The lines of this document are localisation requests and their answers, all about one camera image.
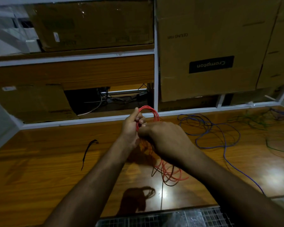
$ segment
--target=wire mesh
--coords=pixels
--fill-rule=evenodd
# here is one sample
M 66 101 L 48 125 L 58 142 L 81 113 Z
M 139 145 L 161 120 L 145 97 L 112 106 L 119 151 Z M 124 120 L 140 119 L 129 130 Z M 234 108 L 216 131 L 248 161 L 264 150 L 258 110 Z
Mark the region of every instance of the wire mesh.
M 234 227 L 219 206 L 98 221 L 97 227 Z

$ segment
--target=red wire bundle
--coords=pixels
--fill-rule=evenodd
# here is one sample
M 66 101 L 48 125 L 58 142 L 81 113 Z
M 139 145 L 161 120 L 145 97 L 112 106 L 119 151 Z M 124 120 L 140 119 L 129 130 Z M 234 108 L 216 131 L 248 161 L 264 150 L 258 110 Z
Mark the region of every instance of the red wire bundle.
M 142 111 L 143 109 L 148 109 L 148 110 L 150 110 L 153 113 L 153 115 L 154 115 L 154 122 L 160 121 L 159 114 L 157 113 L 157 111 L 155 109 L 153 109 L 152 107 L 150 107 L 148 105 L 145 105 L 145 106 L 139 108 L 139 112 Z M 149 154 L 152 155 L 153 150 L 152 150 L 152 146 L 150 145 L 150 143 L 145 140 L 145 142 L 142 142 L 142 145 L 146 146 L 146 148 L 149 149 Z M 186 177 L 184 179 L 181 178 L 182 177 L 181 169 L 178 169 L 178 170 L 174 171 L 174 166 L 173 165 L 171 165 L 169 167 L 166 167 L 166 164 L 167 164 L 167 162 L 161 159 L 159 165 L 153 166 L 156 171 L 159 171 L 161 173 L 163 182 L 165 184 L 168 181 L 175 182 L 173 185 L 168 185 L 168 184 L 166 184 L 166 185 L 174 186 L 179 181 L 183 181 L 183 180 L 188 179 L 188 177 Z

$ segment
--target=white sticker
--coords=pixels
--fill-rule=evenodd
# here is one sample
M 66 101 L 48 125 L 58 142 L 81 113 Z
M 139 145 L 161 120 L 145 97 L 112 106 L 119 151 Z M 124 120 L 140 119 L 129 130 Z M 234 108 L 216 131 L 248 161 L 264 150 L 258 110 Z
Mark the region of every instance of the white sticker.
M 7 91 L 14 91 L 17 90 L 15 86 L 10 86 L 10 87 L 2 87 L 2 90 L 7 92 Z
M 60 42 L 58 33 L 53 32 L 53 36 L 55 37 L 56 42 Z

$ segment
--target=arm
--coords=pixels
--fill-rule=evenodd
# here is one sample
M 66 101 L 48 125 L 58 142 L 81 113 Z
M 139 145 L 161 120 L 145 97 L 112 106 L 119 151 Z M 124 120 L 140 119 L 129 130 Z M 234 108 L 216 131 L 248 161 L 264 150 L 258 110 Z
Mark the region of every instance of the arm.
M 284 226 L 284 209 L 207 157 L 180 126 L 171 122 L 144 124 L 138 135 L 148 139 L 164 160 L 203 183 L 236 224 Z
M 95 226 L 130 152 L 138 145 L 138 108 L 123 122 L 122 132 L 90 172 L 62 199 L 43 227 Z

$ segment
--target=hand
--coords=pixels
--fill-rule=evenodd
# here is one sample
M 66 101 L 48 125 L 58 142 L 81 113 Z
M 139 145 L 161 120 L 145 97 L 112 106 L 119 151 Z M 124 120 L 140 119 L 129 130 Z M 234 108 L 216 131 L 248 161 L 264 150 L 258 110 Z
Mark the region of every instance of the hand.
M 133 113 L 123 122 L 119 138 L 128 145 L 130 151 L 136 148 L 140 141 L 136 131 L 136 123 L 142 125 L 145 120 L 145 117 L 143 117 L 142 113 L 139 113 L 139 109 L 136 107 Z
M 154 151 L 162 159 L 180 168 L 188 159 L 199 161 L 199 157 L 205 156 L 192 144 L 183 129 L 172 122 L 145 123 L 140 127 L 138 136 L 154 145 Z

